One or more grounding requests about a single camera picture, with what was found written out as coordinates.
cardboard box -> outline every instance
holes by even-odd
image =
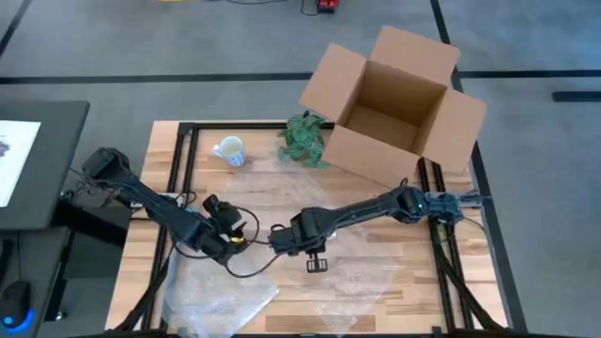
[[[426,157],[466,168],[485,115],[448,88],[459,50],[390,26],[369,59],[331,44],[300,104],[335,122],[323,161],[396,187]]]

wooden tabletop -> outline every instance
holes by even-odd
[[[164,192],[167,185],[178,123],[155,122],[150,136],[142,180],[157,192]],[[198,195],[194,205],[200,209],[202,201],[215,193],[224,201],[246,207],[260,219],[259,238],[265,239],[271,225],[287,224],[302,207],[342,207],[387,191],[373,181],[332,166],[317,170],[279,162],[276,151],[283,141],[276,134],[274,130],[201,131],[193,172],[193,190]],[[227,135],[237,135],[244,141],[248,160],[241,168],[228,166],[212,155],[213,145]],[[449,191],[471,190],[468,171],[457,174],[443,168],[443,173]],[[178,177],[183,177],[183,163]],[[418,178],[410,177],[409,184],[419,186]],[[481,221],[479,210],[464,212],[476,222]],[[247,226],[252,227],[250,220]],[[153,222],[131,222],[107,329],[117,325],[144,293],[158,231]],[[455,237],[468,287],[493,318],[506,325],[483,229],[464,221],[456,226]],[[424,333],[433,326],[444,328],[426,222],[373,220],[338,231],[327,247],[323,257],[329,259],[331,270],[317,276],[304,271],[304,254],[278,259],[261,276],[261,283],[273,282],[279,293],[239,332],[332,332],[347,326],[348,332],[356,333]],[[270,258],[267,251],[260,249],[249,254],[254,254],[257,266]],[[213,262],[190,262],[178,257],[172,272],[179,288],[194,286],[194,279],[182,277],[198,271],[194,264]],[[452,295],[455,321],[462,327],[454,290]],[[157,301],[159,308],[161,297]],[[155,311],[155,325],[159,312]]]

box flap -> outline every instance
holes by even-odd
[[[337,122],[354,103],[365,62],[365,57],[330,44],[304,89],[300,104]]]
[[[321,159],[394,188],[403,178],[413,177],[420,158],[371,137],[335,126]]]
[[[370,60],[447,85],[459,49],[407,31],[384,26]]]
[[[468,165],[473,144],[485,117],[486,104],[447,90],[441,98],[422,155],[459,172]]]

mug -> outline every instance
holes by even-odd
[[[222,139],[218,145],[213,147],[213,153],[233,166],[241,166],[246,159],[244,143],[238,136],[227,136]]]

black table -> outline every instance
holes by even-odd
[[[0,120],[41,122],[10,202],[0,208],[0,238],[15,239],[16,230],[27,230],[19,232],[20,254],[15,246],[0,284],[4,289],[19,279],[21,261],[21,279],[32,286],[36,320],[29,331],[13,335],[16,338],[35,337],[49,305],[61,256],[69,247],[70,230],[51,225],[88,109],[89,103],[84,101],[0,103]]]

